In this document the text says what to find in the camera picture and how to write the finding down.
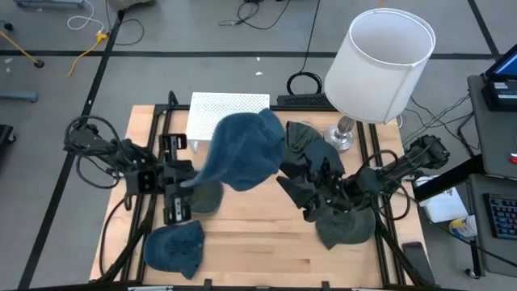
keyboard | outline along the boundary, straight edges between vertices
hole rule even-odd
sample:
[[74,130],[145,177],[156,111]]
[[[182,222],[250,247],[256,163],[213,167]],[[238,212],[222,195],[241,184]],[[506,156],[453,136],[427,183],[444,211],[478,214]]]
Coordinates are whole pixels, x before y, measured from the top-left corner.
[[323,106],[333,108],[332,104],[321,94],[300,94],[300,95],[280,95],[276,99],[279,105],[301,105],[301,106]]
[[495,238],[517,239],[517,196],[485,193],[486,210]]

yellow cable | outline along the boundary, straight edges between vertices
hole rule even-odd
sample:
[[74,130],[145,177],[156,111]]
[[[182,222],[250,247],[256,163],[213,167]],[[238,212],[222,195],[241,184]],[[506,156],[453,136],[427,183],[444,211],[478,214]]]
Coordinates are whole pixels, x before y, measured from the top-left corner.
[[72,68],[70,69],[70,72],[67,73],[66,77],[70,77],[72,75],[72,73],[74,72],[75,70],[75,66],[76,64],[78,63],[79,59],[81,57],[84,57],[85,55],[87,55],[88,53],[90,53],[92,50],[94,50],[95,48],[97,48],[97,46],[103,42],[103,40],[106,40],[107,39],[107,35],[106,34],[103,34],[103,33],[97,33],[97,42],[95,42],[94,46],[92,46],[90,49],[88,49],[87,51],[85,51],[84,53],[80,54],[79,57],[76,57],[75,60],[74,60],[74,63],[72,64]]
[[22,52],[22,54],[24,54],[25,57],[30,58],[31,61],[34,61],[34,63],[38,62],[38,60],[36,60],[33,56],[28,54],[22,47],[20,47],[18,44],[16,44],[15,41],[12,40],[11,38],[9,38],[9,36],[7,36],[4,32],[0,32],[0,36],[5,38],[7,41],[9,41],[15,48],[17,48],[20,52]]

computer monitor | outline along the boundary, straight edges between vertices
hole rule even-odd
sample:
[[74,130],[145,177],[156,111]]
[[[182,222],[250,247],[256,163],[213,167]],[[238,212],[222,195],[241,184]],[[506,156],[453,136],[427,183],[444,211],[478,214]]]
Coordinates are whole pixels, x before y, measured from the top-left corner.
[[488,79],[517,80],[517,44],[485,73]]

white cable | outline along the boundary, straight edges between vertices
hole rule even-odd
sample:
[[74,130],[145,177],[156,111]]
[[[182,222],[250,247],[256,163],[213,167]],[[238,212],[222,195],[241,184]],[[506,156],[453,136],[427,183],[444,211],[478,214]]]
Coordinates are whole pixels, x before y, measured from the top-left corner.
[[[68,28],[70,28],[71,30],[81,30],[83,29],[90,21],[93,21],[95,23],[98,23],[101,25],[101,28],[99,30],[99,32],[103,32],[104,31],[104,23],[96,20],[96,19],[93,19],[94,15],[95,15],[95,8],[93,5],[91,5],[91,3],[88,1],[88,0],[84,0],[84,2],[86,2],[86,4],[90,5],[91,7],[91,15],[90,17],[86,17],[86,16],[81,16],[81,15],[75,15],[75,16],[72,16],[68,19],[68,21],[66,22],[66,26],[68,26]],[[70,21],[72,21],[72,19],[84,19],[86,20],[86,22],[81,25],[80,27],[72,27],[70,26]]]

silver lamp base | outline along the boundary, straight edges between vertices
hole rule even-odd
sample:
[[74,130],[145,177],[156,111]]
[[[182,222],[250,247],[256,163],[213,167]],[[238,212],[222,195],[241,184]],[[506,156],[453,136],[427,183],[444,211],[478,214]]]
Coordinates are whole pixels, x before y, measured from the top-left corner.
[[332,124],[325,131],[325,141],[330,143],[336,150],[343,152],[352,147],[354,135],[352,132],[341,134],[338,131],[338,125]]

